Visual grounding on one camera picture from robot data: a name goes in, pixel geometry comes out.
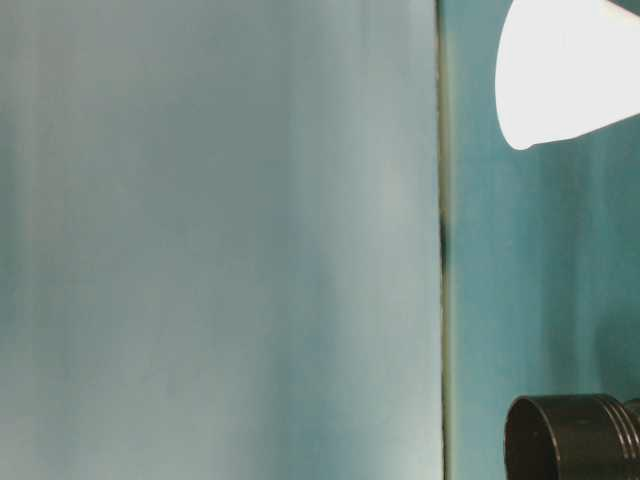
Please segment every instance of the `light blue panel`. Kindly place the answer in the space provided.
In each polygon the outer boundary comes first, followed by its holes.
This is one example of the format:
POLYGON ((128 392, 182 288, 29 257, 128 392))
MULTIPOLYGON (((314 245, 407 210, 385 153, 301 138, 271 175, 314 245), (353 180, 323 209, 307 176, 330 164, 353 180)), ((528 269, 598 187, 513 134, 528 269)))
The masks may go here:
POLYGON ((432 2, 0 7, 0 476, 441 475, 432 2))
POLYGON ((452 480, 504 478, 516 395, 640 393, 640 120, 511 150, 493 90, 510 3, 440 11, 452 480))
POLYGON ((438 479, 433 2, 292 14, 291 478, 438 479))

